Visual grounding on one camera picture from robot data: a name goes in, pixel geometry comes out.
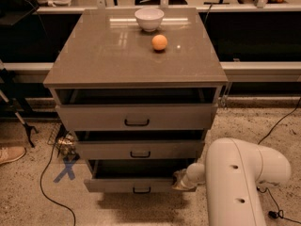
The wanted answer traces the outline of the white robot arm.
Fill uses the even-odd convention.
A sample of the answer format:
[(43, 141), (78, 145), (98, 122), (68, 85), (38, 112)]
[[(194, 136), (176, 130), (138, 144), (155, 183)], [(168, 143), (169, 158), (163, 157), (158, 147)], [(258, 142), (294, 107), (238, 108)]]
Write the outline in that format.
[(174, 172), (176, 190), (206, 185), (209, 226), (266, 226), (257, 188), (286, 184), (292, 170), (279, 151), (236, 138), (220, 138), (205, 162)]

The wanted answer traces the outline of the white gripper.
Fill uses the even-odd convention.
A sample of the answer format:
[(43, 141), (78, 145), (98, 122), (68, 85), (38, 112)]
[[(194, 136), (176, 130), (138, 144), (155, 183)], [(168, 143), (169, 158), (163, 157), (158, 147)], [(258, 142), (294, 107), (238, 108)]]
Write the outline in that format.
[(201, 163), (193, 163), (186, 169), (175, 171), (173, 176), (180, 183), (175, 183), (172, 189), (179, 191), (193, 189), (205, 183), (205, 166)]

